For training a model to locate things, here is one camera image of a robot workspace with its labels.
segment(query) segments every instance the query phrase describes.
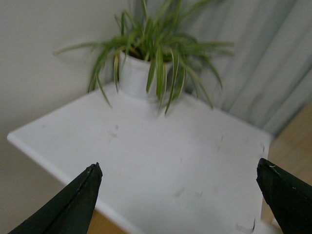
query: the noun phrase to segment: white table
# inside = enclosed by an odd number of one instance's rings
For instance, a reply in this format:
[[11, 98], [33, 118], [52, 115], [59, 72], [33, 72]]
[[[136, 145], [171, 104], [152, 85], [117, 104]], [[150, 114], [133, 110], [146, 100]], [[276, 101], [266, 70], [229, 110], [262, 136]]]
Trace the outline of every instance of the white table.
[[264, 233], [256, 168], [271, 135], [183, 95], [157, 104], [105, 87], [8, 135], [68, 184], [99, 162], [97, 209], [131, 234]]

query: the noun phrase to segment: white wall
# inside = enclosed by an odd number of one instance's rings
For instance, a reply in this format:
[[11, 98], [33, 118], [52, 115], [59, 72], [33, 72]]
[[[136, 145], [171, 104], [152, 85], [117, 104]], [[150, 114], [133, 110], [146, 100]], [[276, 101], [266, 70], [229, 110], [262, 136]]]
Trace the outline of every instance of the white wall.
[[10, 131], [86, 93], [92, 56], [56, 57], [53, 50], [116, 35], [114, 14], [129, 1], [0, 0], [0, 233], [63, 187], [6, 140]]

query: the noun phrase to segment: gray curtain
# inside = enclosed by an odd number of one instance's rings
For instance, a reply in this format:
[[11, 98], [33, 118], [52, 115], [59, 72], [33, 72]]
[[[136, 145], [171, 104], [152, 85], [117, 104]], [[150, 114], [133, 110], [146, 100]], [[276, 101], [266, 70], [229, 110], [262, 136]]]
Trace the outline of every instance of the gray curtain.
[[[149, 11], [161, 2], [150, 0]], [[183, 30], [235, 43], [233, 57], [214, 59], [223, 90], [201, 72], [213, 103], [229, 114], [277, 135], [312, 99], [311, 0], [215, 0]]]

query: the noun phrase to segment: potted plant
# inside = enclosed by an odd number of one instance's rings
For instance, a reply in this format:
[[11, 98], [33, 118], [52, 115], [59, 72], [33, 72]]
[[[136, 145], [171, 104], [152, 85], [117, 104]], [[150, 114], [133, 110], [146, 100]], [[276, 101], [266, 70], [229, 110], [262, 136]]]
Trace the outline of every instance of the potted plant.
[[[100, 50], [93, 66], [88, 92], [99, 86], [105, 100], [109, 100], [103, 90], [99, 74], [109, 59], [113, 59], [114, 81], [116, 84], [124, 79], [123, 66], [128, 57], [134, 57], [143, 63], [148, 62], [148, 72], [145, 78], [144, 92], [149, 93], [152, 83], [156, 83], [155, 95], [159, 107], [166, 102], [167, 113], [170, 104], [177, 99], [190, 80], [198, 95], [201, 89], [212, 107], [209, 95], [195, 70], [198, 67], [208, 67], [212, 70], [222, 87], [221, 78], [211, 62], [214, 55], [231, 55], [229, 49], [232, 43], [222, 41], [198, 41], [195, 37], [180, 32], [179, 26], [188, 16], [208, 4], [211, 0], [200, 0], [188, 7], [182, 6], [181, 0], [164, 0], [155, 14], [151, 17], [147, 11], [145, 0], [141, 0], [143, 20], [134, 19], [128, 11], [123, 11], [121, 17], [115, 16], [120, 27], [120, 35], [104, 42], [87, 42], [65, 47], [54, 52], [55, 55], [82, 47]], [[168, 66], [172, 64], [172, 76], [167, 76]]]

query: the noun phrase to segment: white flower pot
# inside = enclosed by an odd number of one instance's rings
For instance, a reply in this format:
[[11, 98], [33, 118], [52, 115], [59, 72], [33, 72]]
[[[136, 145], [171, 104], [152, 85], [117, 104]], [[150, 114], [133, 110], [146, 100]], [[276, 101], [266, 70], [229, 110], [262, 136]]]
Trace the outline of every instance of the white flower pot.
[[[168, 73], [172, 64], [166, 64]], [[155, 100], [156, 96], [156, 74], [154, 74], [149, 93], [146, 93], [146, 84], [150, 62], [143, 61], [121, 52], [119, 55], [119, 86], [125, 93], [139, 99]]]

